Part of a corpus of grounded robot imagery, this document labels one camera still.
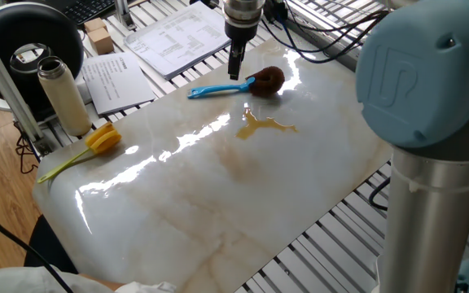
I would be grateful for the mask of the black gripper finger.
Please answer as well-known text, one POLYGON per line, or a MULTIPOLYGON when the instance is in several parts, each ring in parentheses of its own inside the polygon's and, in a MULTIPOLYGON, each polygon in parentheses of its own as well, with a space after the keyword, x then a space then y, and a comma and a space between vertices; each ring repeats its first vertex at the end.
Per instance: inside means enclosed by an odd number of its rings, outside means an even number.
POLYGON ((228 62, 228 75, 231 80, 239 79, 241 63, 243 61, 245 44, 243 42, 232 42, 228 62))

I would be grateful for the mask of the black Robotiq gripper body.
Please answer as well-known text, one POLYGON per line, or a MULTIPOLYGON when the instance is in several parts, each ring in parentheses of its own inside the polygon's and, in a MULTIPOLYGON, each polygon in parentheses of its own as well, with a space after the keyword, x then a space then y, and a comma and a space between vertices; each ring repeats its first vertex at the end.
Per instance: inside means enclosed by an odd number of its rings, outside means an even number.
POLYGON ((225 33, 232 41, 249 42, 256 36, 256 24, 242 25, 225 21, 225 33))

